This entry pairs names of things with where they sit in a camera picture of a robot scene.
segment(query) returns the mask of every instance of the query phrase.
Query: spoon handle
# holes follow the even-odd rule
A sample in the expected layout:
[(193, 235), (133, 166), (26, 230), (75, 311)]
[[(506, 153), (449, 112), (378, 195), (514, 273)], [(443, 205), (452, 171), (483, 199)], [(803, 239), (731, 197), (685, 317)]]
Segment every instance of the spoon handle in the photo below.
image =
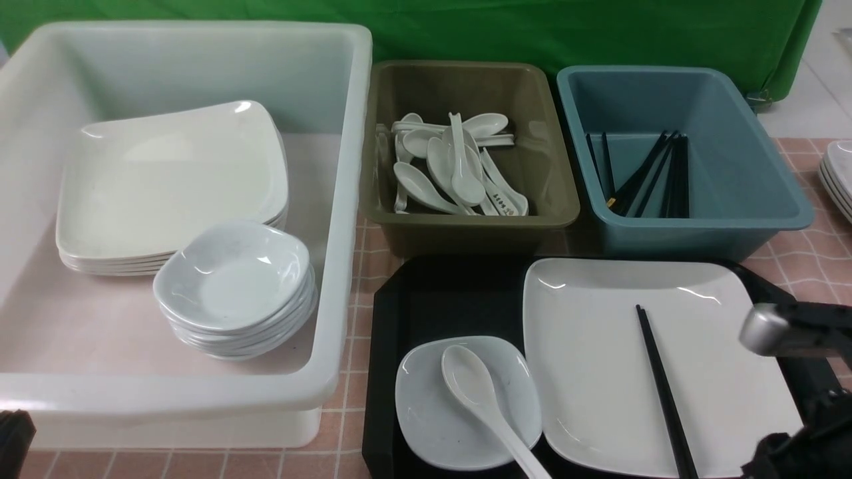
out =
[(496, 412), (488, 411), (487, 419), (483, 418), (482, 422), (491, 428), (491, 431), (497, 435), (500, 442), (509, 449), (509, 452), (512, 453), (515, 461), (527, 474), (527, 477), (531, 477), (532, 479), (550, 479), (550, 474), (538, 462), (538, 459), (521, 438), (518, 437), (512, 427), (509, 426), (509, 423), (506, 422), (506, 419), (499, 410)]

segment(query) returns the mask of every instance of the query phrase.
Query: white plastic bin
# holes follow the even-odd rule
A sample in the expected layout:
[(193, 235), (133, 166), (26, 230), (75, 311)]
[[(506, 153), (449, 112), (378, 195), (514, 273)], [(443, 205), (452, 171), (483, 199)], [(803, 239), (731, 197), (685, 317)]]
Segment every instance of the white plastic bin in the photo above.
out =
[[(74, 22), (35, 31), (0, 70), (0, 409), (34, 447), (296, 447), (337, 386), (371, 67), (361, 26)], [(186, 348), (151, 278), (65, 269), (54, 220), (69, 138), (97, 121), (254, 100), (285, 142), (285, 230), (309, 247), (316, 320), (246, 363)]]

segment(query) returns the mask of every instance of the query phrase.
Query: pink tiled surface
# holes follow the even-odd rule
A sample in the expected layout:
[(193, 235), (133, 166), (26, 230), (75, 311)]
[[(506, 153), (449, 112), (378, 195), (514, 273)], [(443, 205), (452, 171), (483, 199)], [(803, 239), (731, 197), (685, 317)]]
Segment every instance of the pink tiled surface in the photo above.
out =
[[(803, 232), (782, 233), (746, 260), (748, 268), (798, 298), (852, 304), (852, 225), (822, 190), (815, 168), (831, 140), (780, 138), (779, 149), (814, 203), (816, 221)], [(548, 241), (564, 251), (564, 239)], [(348, 337), (340, 383), (324, 405), (319, 434), (306, 447), (281, 451), (31, 452), (22, 479), (366, 479), (360, 454), (369, 366), (372, 295), (401, 261), (390, 255), (379, 227), (360, 220), (349, 300)], [(841, 383), (852, 372), (832, 360)]]

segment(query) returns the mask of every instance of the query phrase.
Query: white square plate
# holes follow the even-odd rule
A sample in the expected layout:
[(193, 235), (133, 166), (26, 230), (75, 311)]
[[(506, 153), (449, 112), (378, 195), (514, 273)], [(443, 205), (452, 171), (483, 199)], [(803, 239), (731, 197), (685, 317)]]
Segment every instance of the white square plate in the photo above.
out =
[(773, 358), (740, 346), (752, 304), (705, 263), (551, 258), (524, 285), (527, 364), (544, 435), (598, 470), (677, 477), (636, 305), (651, 327), (701, 477), (739, 477), (758, 441), (802, 426)]
[(91, 124), (68, 159), (56, 219), (65, 257), (159, 255), (230, 219), (287, 205), (284, 149), (254, 101)]

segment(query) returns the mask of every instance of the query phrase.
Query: olive green plastic tray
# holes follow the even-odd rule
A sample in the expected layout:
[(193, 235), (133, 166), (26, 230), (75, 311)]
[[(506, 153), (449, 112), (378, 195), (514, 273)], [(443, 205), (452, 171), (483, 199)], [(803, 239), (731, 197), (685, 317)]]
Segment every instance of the olive green plastic tray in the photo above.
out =
[[(451, 216), (408, 199), (411, 214), (395, 214), (391, 124), (406, 113), (448, 124), (503, 113), (515, 146), (489, 148), (506, 181), (530, 200), (530, 216)], [(423, 163), (414, 165), (424, 168)], [(386, 61), (373, 67), (361, 165), (360, 207), (382, 227), (400, 257), (431, 253), (529, 253), (550, 231), (577, 219), (579, 199), (547, 77), (520, 63)]]

